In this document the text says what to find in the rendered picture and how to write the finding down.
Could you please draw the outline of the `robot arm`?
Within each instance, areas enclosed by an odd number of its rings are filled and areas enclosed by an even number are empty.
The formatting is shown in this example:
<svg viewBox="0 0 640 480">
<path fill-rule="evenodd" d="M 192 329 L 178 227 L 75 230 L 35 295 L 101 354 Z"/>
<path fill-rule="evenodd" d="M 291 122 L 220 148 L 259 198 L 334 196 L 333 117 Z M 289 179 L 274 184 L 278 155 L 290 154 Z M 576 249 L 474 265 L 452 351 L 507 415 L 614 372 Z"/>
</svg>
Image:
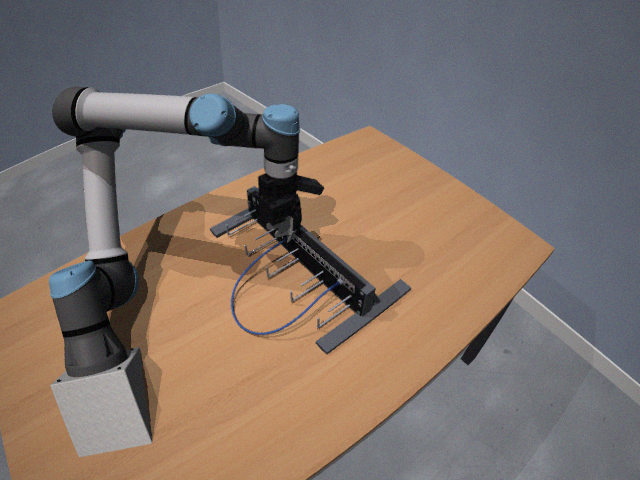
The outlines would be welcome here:
<svg viewBox="0 0 640 480">
<path fill-rule="evenodd" d="M 62 132 L 79 137 L 76 149 L 83 162 L 89 252 L 85 262 L 49 278 L 67 374 L 83 377 L 128 358 L 107 315 L 132 300 L 139 286 L 137 270 L 121 246 L 117 208 L 115 151 L 126 129 L 206 135 L 221 146 L 264 149 L 266 174 L 286 179 L 298 170 L 299 113 L 280 104 L 263 114 L 244 114 L 212 93 L 188 97 L 71 87 L 55 99 L 52 116 Z"/>
</svg>

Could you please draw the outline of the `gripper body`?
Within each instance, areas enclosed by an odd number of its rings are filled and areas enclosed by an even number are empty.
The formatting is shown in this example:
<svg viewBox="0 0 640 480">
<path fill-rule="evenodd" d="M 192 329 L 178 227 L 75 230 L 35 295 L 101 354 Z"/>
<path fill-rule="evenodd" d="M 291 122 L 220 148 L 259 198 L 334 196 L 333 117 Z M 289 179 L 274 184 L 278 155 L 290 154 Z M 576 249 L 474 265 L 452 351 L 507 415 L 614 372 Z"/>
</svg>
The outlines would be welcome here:
<svg viewBox="0 0 640 480">
<path fill-rule="evenodd" d="M 262 215 L 272 226 L 280 224 L 286 217 L 296 211 L 296 204 L 301 207 L 297 190 L 288 189 L 289 184 L 297 178 L 297 172 L 286 179 L 272 178 L 268 174 L 258 176 L 259 192 L 255 194 L 256 211 Z M 267 182 L 270 180 L 269 182 Z M 267 189 L 267 187 L 271 187 Z M 263 189 L 264 188 L 264 196 Z M 257 197 L 258 205 L 257 206 Z M 269 203 L 268 203 L 269 202 Z M 276 204 L 275 204 L 276 203 Z M 270 204 L 270 205 L 269 205 Z"/>
</svg>

